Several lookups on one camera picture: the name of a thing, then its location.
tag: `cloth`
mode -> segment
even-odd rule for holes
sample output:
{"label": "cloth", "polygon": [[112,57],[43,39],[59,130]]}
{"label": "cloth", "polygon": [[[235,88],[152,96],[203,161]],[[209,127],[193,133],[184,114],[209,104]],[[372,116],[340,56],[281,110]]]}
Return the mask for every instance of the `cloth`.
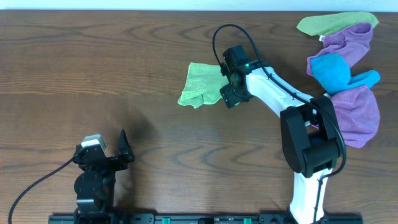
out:
{"label": "cloth", "polygon": [[376,16],[368,12],[342,12],[306,17],[299,22],[297,29],[308,35],[330,35],[360,22],[369,22],[373,28],[379,23]]}
{"label": "cloth", "polygon": [[178,103],[195,109],[203,104],[215,104],[221,98],[220,89],[227,84],[228,79],[222,76],[220,66],[191,62]]}
{"label": "cloth", "polygon": [[346,145],[361,148],[379,128],[380,113],[372,91],[361,85],[330,98]]}
{"label": "cloth", "polygon": [[323,49],[307,58],[307,74],[312,75],[311,59],[327,53],[341,55],[351,68],[369,51],[373,37],[372,24],[362,22],[345,28],[323,39]]}
{"label": "cloth", "polygon": [[311,59],[313,76],[331,96],[351,88],[365,84],[372,88],[380,80],[380,74],[375,70],[351,77],[351,71],[338,54],[326,54]]}

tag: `white wall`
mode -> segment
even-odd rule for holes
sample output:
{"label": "white wall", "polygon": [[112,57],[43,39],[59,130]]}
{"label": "white wall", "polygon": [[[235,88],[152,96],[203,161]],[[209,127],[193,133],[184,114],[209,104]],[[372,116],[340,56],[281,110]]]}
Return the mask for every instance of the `white wall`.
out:
{"label": "white wall", "polygon": [[398,0],[0,0],[0,9],[398,12]]}

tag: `wooden table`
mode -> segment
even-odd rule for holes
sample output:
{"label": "wooden table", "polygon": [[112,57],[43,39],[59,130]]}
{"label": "wooden table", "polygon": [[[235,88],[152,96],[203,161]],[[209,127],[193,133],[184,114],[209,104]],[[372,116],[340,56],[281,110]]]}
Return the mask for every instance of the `wooden table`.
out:
{"label": "wooden table", "polygon": [[[306,58],[322,48],[295,26],[312,12],[0,12],[0,223],[31,183],[100,133],[108,154],[124,128],[136,162],[118,172],[115,204],[126,211],[257,213],[285,210],[293,172],[281,151],[278,117],[258,99],[228,110],[177,100],[190,62],[215,64],[211,37],[243,26],[262,56],[293,86],[321,95]],[[328,181],[325,209],[360,212],[366,223],[398,222],[398,17],[376,14],[370,52],[353,74],[376,69],[377,136],[348,147],[346,169]],[[225,29],[219,54],[248,40]],[[70,164],[34,187],[14,223],[46,223],[76,208]]]}

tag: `cable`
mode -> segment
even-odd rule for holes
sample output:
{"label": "cable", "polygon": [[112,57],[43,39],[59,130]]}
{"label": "cable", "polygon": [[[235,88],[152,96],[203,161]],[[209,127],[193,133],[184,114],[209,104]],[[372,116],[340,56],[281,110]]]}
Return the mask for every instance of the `cable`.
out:
{"label": "cable", "polygon": [[28,188],[26,188],[17,198],[17,200],[15,200],[15,202],[12,204],[10,212],[8,213],[8,224],[12,224],[12,213],[14,213],[14,209],[17,206],[19,200],[30,190],[32,189],[34,186],[36,186],[38,183],[40,183],[41,181],[51,177],[52,175],[54,175],[56,172],[62,170],[64,167],[66,167],[67,165],[69,165],[69,163],[71,163],[73,160],[73,158],[71,158],[68,162],[64,163],[64,165],[60,166],[58,169],[54,170],[53,172],[45,175],[44,177],[40,178],[39,180],[37,180],[36,182],[34,182],[32,185],[30,185]]}
{"label": "cable", "polygon": [[[262,59],[261,59],[260,54],[259,54],[259,51],[258,51],[258,49],[257,49],[257,47],[256,47],[256,45],[255,45],[255,43],[254,43],[254,41],[253,41],[253,39],[252,39],[251,36],[246,32],[246,30],[244,30],[242,27],[237,26],[237,25],[235,25],[235,24],[225,24],[225,25],[219,27],[219,28],[216,30],[216,32],[214,33],[214,35],[213,35],[213,52],[214,52],[214,55],[215,55],[215,57],[216,57],[216,59],[217,59],[217,62],[218,62],[218,64],[219,64],[220,66],[221,66],[221,62],[220,62],[220,60],[218,59],[218,56],[217,56],[217,53],[216,53],[215,40],[216,40],[216,34],[218,33],[218,31],[220,31],[220,30],[221,30],[222,28],[224,28],[224,27],[235,27],[235,28],[239,29],[240,31],[242,31],[242,32],[246,35],[246,37],[249,39],[249,41],[250,41],[250,43],[251,43],[251,45],[252,45],[252,47],[253,47],[253,49],[254,49],[254,52],[256,53],[256,57],[257,57],[258,61],[259,61],[259,62],[262,62]],[[321,109],[321,108],[315,106],[313,103],[308,102],[308,101],[304,100],[303,98],[297,96],[297,94],[292,93],[288,88],[286,88],[285,86],[283,86],[282,84],[280,84],[274,77],[272,77],[272,74],[269,74],[269,73],[267,72],[266,68],[264,67],[264,65],[263,65],[262,63],[260,63],[260,64],[261,64],[262,70],[263,70],[264,73],[267,75],[267,77],[268,77],[269,79],[271,79],[274,83],[276,83],[279,87],[281,87],[281,89],[285,90],[288,94],[292,95],[292,97],[298,99],[298,100],[301,101],[302,103],[304,103],[304,104],[306,104],[307,106],[309,106],[311,109],[317,111],[317,113],[319,113],[320,115],[322,115],[324,118],[326,118],[326,119],[330,122],[330,124],[331,124],[331,126],[333,127],[333,129],[337,132],[337,134],[338,134],[338,140],[339,140],[339,142],[340,142],[341,145],[342,145],[342,161],[341,161],[340,167],[339,167],[337,170],[335,170],[334,172],[330,173],[330,174],[326,174],[326,175],[321,176],[321,177],[319,178],[319,180],[318,180],[319,185],[318,185],[317,201],[315,202],[315,208],[314,208],[314,209],[315,209],[315,212],[314,212],[314,214],[313,214],[313,223],[315,224],[315,223],[316,223],[316,220],[317,220],[317,211],[318,211],[318,205],[319,205],[319,199],[320,199],[320,192],[321,192],[321,187],[322,187],[322,184],[323,184],[323,179],[325,179],[325,178],[327,178],[327,177],[333,177],[334,175],[340,173],[340,172],[344,169],[345,164],[346,164],[346,160],[347,160],[346,145],[344,144],[344,140],[343,140],[343,137],[342,137],[342,135],[341,135],[341,133],[340,133],[340,130],[339,130],[339,129],[337,128],[337,126],[334,124],[334,122],[333,122],[333,120],[331,119],[330,115],[329,115],[326,111],[324,111],[323,109]]]}

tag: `green cloth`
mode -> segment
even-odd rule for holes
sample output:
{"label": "green cloth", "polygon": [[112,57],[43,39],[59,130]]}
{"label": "green cloth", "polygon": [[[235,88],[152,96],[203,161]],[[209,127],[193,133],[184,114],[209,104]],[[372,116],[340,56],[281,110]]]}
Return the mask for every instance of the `green cloth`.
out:
{"label": "green cloth", "polygon": [[300,21],[297,28],[308,35],[329,35],[360,22],[369,22],[372,28],[379,23],[376,16],[368,12],[342,12],[306,17]]}
{"label": "green cloth", "polygon": [[213,105],[221,98],[220,89],[227,84],[228,79],[222,76],[220,66],[191,62],[178,103],[195,109],[204,104]]}

